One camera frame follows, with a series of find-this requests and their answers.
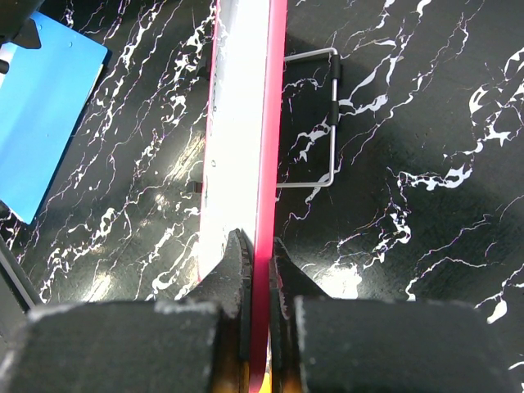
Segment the pink framed whiteboard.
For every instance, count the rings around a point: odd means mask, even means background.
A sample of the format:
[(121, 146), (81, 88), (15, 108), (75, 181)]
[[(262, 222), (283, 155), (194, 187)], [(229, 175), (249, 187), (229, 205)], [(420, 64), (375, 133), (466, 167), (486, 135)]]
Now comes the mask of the pink framed whiteboard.
[(263, 385), (269, 334), (287, 3), (217, 4), (206, 124), (198, 267), (206, 276), (239, 230), (253, 263), (248, 385)]

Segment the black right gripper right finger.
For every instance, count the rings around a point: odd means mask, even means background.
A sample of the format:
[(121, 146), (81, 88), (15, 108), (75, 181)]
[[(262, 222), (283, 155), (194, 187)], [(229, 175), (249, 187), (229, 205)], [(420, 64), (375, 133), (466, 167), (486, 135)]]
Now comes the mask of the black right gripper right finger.
[(279, 237), (273, 241), (269, 264), (269, 333), (272, 369), (290, 373), (299, 369), (300, 356), (295, 323), (297, 296), (327, 296), (292, 260)]

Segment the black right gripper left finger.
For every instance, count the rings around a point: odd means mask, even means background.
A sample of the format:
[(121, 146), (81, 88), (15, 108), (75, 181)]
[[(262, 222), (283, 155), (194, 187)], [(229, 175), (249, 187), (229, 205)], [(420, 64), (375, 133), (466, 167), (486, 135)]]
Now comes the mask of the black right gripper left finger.
[(228, 234), (220, 262), (179, 301), (182, 358), (189, 363), (243, 363), (251, 350), (251, 256), (244, 234)]

